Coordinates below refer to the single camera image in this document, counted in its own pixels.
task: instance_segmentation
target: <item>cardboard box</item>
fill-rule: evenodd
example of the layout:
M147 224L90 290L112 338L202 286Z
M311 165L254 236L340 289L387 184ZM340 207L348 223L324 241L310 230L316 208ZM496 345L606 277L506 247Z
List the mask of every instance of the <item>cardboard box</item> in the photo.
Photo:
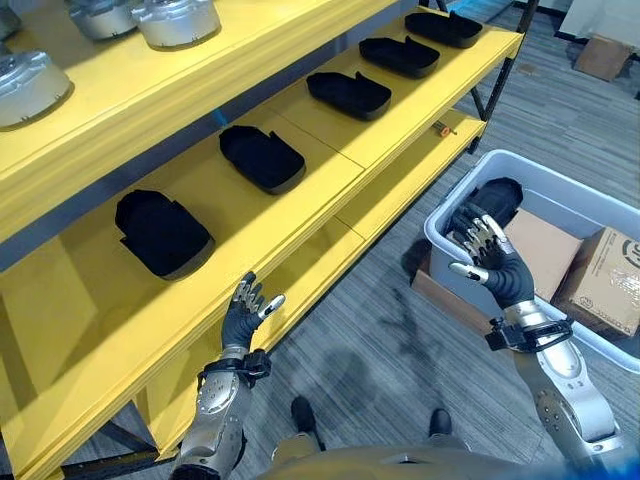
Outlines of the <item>cardboard box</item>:
M582 240L522 209L504 231L531 270L536 295L550 302Z
M429 276L430 258L431 251L428 251L415 277L413 277L411 288L427 297L441 311L452 316L476 333L483 336L490 333L489 317Z
M584 47L573 68L610 82L631 55L631 48L615 40L593 36Z
M640 324L640 243L613 228L586 239L553 304L608 340Z

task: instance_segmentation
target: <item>robotic arm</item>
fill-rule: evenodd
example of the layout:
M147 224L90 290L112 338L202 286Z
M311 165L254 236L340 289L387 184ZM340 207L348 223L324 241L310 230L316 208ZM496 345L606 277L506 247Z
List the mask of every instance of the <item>robotic arm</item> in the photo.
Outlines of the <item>robotic arm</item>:
M172 480L225 480L242 458L242 424L251 406L251 387L270 372L264 351L249 353L251 337L285 301L278 295L262 308L262 285L254 287L255 279L249 272L236 288L222 324L222 356L198 375L196 415L182 441Z
M452 263L449 268L487 287L503 309L506 325L492 321L487 340L492 349L514 351L516 368L551 438L579 468L616 464L620 454L626 455L625 444L611 407L569 340L570 323L552 322L540 311L531 272L491 216L468 203L452 225L475 265Z

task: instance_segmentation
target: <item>shelf board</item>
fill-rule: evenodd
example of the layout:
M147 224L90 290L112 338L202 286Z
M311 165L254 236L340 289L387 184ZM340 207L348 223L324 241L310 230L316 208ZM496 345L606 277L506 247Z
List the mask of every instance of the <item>shelf board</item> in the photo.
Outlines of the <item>shelf board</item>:
M427 130L336 216L362 237L376 237L485 126L485 122L455 110L444 114L440 121L457 135L442 138L434 129Z
M404 40L408 34L401 17L371 37ZM393 92L389 110L373 122L354 120L314 99L304 78L266 105L363 168L381 169L505 57L514 55L522 40L519 33L487 25L478 42L469 49L450 48L417 35L410 36L440 51L436 70L424 79L405 78L367 62L360 56L357 45L317 69L351 77L359 71L389 87Z
M139 32L92 42L59 1L26 14L8 46L45 49L75 90L46 117L0 132L0 242L392 3L215 0L220 32L173 52L152 50Z
M322 296L364 240L338 220L329 220L264 280L264 295L287 301L254 335L252 349L271 349ZM193 420L196 374L220 354L219 328L203 337L154 377L136 398L160 452L170 457Z
M441 138L431 130L425 132L415 142L415 148L412 145L402 153L264 280L267 297L284 292L287 301L260 326L252 349L273 348L411 200L431 183L437 175L435 171L441 171L453 161L484 128L484 122L456 111L448 112L442 121L455 126L458 135ZM351 228L345 219L351 222ZM219 333L213 337L219 339ZM175 454L175 446L193 419L196 373L220 353L220 347L215 347L209 339L203 343L206 346L198 342L189 354L163 369L136 401L158 445L160 459Z
M0 277L0 420L18 477L60 465L212 326L246 271L268 274L322 226L362 172L267 109L238 123L273 130L304 154L295 189L261 192L222 156L217 136L130 189L178 200L215 237L213 256L188 278L160 280L120 244L122 195Z

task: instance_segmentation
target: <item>black object in bin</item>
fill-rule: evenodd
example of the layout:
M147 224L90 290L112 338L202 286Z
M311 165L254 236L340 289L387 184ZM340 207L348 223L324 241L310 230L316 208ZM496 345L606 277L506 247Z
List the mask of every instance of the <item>black object in bin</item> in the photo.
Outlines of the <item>black object in bin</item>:
M251 182L272 195L292 189L304 176L304 157L275 132L234 125L220 134L220 150Z
M375 120L389 108L391 90L360 72L356 78L342 73L314 73L307 77L311 95L360 120Z
M504 228L522 203L522 185L511 178L496 178L471 192L465 202L482 208Z
M360 54L376 65L413 78L431 73L440 52L407 36L404 43L391 38L368 38L360 42Z
M472 47L480 37L482 24L451 12L448 17L437 13L412 13L404 18L410 32L456 48Z
M178 202L160 192L134 190L118 202L120 241L155 275L178 280L200 268L215 241Z

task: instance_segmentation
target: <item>white storage bin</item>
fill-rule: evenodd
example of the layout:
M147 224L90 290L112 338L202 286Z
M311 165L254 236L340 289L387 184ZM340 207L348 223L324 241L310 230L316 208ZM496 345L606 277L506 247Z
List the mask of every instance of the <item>white storage bin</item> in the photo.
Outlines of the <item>white storage bin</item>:
M522 185L522 208L574 237L586 238L609 226L635 240L640 239L640 210L515 153L506 150L488 152L427 218L424 232L433 244L431 277L491 317L501 314L492 295L481 285L449 270L453 261L471 264L472 260L463 248L445 238L445 229L455 209L474 188L502 177L512 178ZM565 318L563 312L546 301L536 297L536 302L550 318ZM640 374L637 337L613 344L578 322L574 323L573 330L574 336L583 343L625 370Z

